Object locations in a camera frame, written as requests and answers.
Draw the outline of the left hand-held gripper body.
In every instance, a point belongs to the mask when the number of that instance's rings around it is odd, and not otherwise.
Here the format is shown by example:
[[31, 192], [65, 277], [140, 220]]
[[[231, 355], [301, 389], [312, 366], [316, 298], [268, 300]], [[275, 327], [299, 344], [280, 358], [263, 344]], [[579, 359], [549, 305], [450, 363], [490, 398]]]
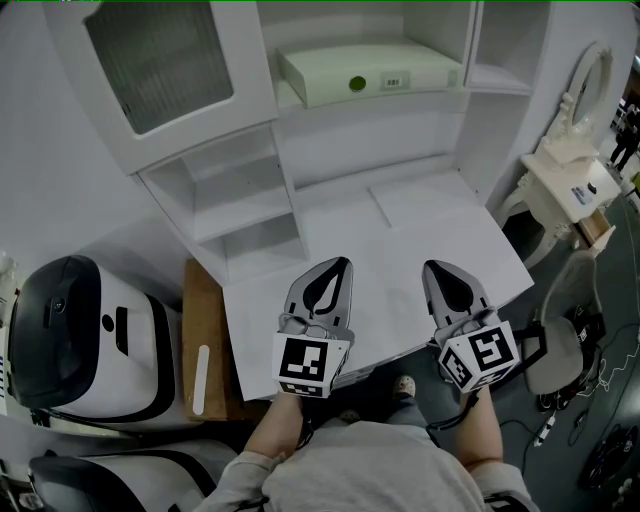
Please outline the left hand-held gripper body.
[[283, 313], [273, 338], [272, 375], [283, 393], [330, 396], [355, 342], [341, 315], [303, 318]]

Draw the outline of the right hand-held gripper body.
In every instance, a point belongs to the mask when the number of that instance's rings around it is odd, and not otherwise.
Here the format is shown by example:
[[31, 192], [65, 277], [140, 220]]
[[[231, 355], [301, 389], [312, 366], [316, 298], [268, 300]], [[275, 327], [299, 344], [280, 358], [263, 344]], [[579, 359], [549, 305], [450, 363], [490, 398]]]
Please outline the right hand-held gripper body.
[[538, 322], [514, 331], [494, 308], [486, 308], [435, 332], [438, 362], [462, 393], [500, 388], [547, 354]]

